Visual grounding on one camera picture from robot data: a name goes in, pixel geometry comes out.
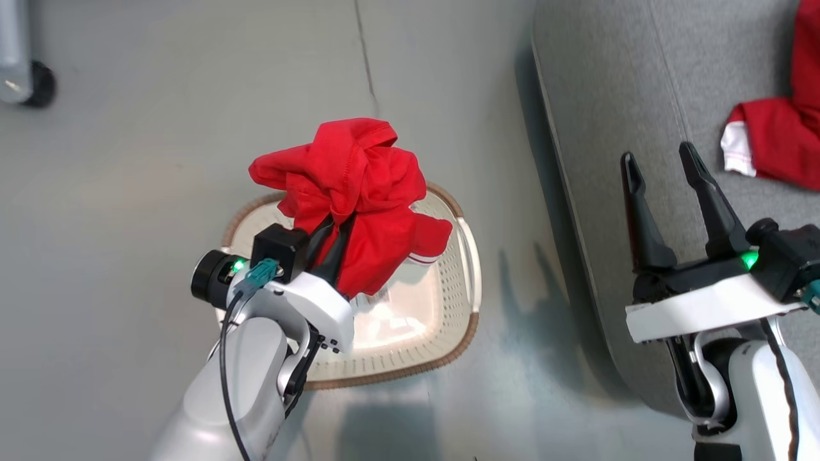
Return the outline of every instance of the floor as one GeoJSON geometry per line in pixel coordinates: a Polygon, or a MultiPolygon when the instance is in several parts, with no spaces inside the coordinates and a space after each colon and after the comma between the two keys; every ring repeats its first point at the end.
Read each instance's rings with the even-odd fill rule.
{"type": "Polygon", "coordinates": [[[376,116],[464,209],[481,325],[446,368],[305,394],[270,459],[691,459],[689,425],[624,389],[585,296],[533,3],[33,2],[60,94],[0,107],[3,458],[144,459],[216,338],[189,277],[266,192],[249,163],[376,116]]]}

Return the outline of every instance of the gray cushion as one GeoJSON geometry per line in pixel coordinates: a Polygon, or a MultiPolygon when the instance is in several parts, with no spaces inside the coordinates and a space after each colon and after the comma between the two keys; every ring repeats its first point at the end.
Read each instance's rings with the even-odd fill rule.
{"type": "MultiPolygon", "coordinates": [[[[697,198],[677,156],[692,141],[747,226],[820,222],[820,197],[722,172],[719,140],[735,104],[789,92],[797,0],[542,0],[534,47],[590,288],[618,371],[649,406],[681,414],[662,345],[626,329],[631,259],[619,156],[631,150],[649,205],[680,261],[705,256],[697,198]]],[[[788,345],[820,382],[820,317],[784,319],[788,345]]]]}

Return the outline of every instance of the teal connector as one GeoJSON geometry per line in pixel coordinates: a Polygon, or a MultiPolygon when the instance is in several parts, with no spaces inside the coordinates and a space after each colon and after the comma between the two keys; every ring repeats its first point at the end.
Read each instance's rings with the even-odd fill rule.
{"type": "Polygon", "coordinates": [[[240,283],[236,284],[234,292],[238,293],[241,291],[246,298],[252,296],[260,288],[265,286],[267,282],[276,278],[276,269],[278,267],[279,263],[273,259],[263,259],[258,262],[256,266],[253,266],[250,270],[248,270],[248,274],[245,275],[245,278],[240,283]]]}
{"type": "Polygon", "coordinates": [[[820,314],[820,280],[815,280],[806,285],[803,296],[800,301],[809,306],[814,313],[820,314]]]}

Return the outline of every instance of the laundry basket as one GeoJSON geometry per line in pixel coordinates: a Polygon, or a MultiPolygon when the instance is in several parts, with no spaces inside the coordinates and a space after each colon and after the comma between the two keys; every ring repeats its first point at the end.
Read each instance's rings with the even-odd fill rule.
{"type": "MultiPolygon", "coordinates": [[[[353,350],[320,349],[307,374],[306,390],[362,386],[406,377],[452,362],[470,344],[478,327],[481,267],[476,242],[462,210],[447,192],[428,185],[416,212],[453,223],[447,249],[430,265],[407,260],[373,296],[351,300],[353,350]]],[[[240,210],[222,240],[223,251],[250,257],[253,237],[278,222],[294,220],[277,205],[284,192],[266,195],[240,210]]],[[[217,309],[221,320],[224,314],[217,309]]]]}

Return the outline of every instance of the black caster wheel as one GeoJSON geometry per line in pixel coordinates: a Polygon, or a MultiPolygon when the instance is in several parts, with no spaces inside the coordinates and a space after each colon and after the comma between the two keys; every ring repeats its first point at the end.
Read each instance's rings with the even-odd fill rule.
{"type": "Polygon", "coordinates": [[[48,107],[57,94],[57,79],[54,73],[40,61],[31,62],[31,96],[20,103],[26,107],[41,109],[48,107]]]}

